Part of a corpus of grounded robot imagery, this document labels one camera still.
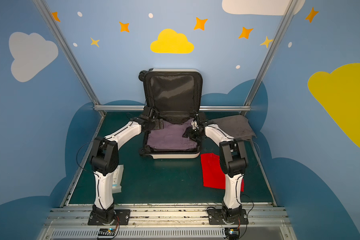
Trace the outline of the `purple pants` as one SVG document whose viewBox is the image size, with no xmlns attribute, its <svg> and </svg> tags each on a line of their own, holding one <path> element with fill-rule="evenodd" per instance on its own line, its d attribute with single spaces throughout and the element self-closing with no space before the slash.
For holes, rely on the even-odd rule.
<svg viewBox="0 0 360 240">
<path fill-rule="evenodd" d="M 193 121 L 193 118 L 183 124 L 163 121 L 163 129 L 152 130 L 148 134 L 147 145 L 158 151 L 185 151 L 196 148 L 197 142 L 189 137 L 183 137 L 186 129 L 192 126 Z"/>
</svg>

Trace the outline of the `grey towel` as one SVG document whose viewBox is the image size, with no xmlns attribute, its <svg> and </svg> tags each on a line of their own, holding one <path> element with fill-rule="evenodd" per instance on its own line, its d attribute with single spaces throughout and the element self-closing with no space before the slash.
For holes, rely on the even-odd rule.
<svg viewBox="0 0 360 240">
<path fill-rule="evenodd" d="M 252 137 L 256 137 L 255 132 L 249 124 L 249 120 L 242 115 L 213 119 L 212 122 L 235 139 L 249 140 Z"/>
</svg>

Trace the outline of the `red t-shirt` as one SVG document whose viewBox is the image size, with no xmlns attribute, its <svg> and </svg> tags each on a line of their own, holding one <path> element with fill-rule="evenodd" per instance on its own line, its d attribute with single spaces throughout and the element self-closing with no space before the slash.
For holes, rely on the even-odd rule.
<svg viewBox="0 0 360 240">
<path fill-rule="evenodd" d="M 220 166 L 220 157 L 213 153 L 201 154 L 203 186 L 224 190 L 226 178 Z"/>
</svg>

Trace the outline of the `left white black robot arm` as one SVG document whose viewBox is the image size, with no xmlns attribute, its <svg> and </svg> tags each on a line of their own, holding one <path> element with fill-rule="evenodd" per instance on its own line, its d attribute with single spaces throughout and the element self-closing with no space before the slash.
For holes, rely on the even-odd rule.
<svg viewBox="0 0 360 240">
<path fill-rule="evenodd" d="M 90 213 L 89 225 L 113 225 L 116 219 L 113 198 L 113 176 L 119 165 L 119 150 L 142 131 L 163 129 L 159 112 L 145 106 L 139 117 L 103 138 L 95 138 L 90 164 L 95 176 L 96 198 Z"/>
</svg>

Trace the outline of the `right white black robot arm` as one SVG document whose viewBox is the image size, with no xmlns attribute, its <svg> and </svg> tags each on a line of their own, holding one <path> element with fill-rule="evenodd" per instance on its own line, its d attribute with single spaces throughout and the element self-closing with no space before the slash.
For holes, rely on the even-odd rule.
<svg viewBox="0 0 360 240">
<path fill-rule="evenodd" d="M 200 140 L 206 136 L 219 146 L 220 168 L 225 174 L 225 195 L 222 203 L 222 217 L 226 223 L 233 223 L 242 215 L 242 178 L 249 165 L 244 137 L 249 136 L 248 123 L 241 115 L 208 121 L 205 114 L 195 114 L 192 126 L 186 129 L 184 137 Z"/>
</svg>

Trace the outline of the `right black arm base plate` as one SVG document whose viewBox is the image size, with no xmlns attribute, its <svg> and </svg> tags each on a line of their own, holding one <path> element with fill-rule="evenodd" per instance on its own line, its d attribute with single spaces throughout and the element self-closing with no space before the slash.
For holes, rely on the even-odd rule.
<svg viewBox="0 0 360 240">
<path fill-rule="evenodd" d="M 223 209 L 208 208 L 206 210 L 210 225 L 247 225 L 249 223 L 246 210 L 234 215 Z"/>
</svg>

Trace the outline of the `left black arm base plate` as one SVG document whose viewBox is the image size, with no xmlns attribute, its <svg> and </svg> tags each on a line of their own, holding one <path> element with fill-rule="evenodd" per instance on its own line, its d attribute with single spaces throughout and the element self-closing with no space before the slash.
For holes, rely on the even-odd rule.
<svg viewBox="0 0 360 240">
<path fill-rule="evenodd" d="M 90 213 L 88 226 L 126 226 L 129 223 L 131 210 L 100 210 L 96 208 Z"/>
</svg>

